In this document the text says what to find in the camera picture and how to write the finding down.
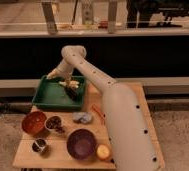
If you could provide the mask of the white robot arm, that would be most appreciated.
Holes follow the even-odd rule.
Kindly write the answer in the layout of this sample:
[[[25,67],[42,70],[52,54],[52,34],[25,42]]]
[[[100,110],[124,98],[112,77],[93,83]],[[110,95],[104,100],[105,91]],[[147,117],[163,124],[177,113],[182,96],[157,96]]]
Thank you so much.
[[[62,61],[47,78],[69,79],[77,69],[100,91],[116,170],[159,171],[150,131],[134,91],[89,63],[83,46],[64,46],[61,55]]]

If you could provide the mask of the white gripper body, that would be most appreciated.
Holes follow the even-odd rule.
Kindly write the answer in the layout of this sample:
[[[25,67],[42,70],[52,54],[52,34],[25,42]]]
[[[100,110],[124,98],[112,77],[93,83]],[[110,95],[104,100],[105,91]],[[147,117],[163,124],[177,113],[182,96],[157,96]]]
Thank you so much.
[[[61,62],[56,68],[54,68],[50,73],[47,74],[47,79],[53,79],[56,77],[61,77],[63,79],[68,79],[72,75],[72,67],[65,62]]]

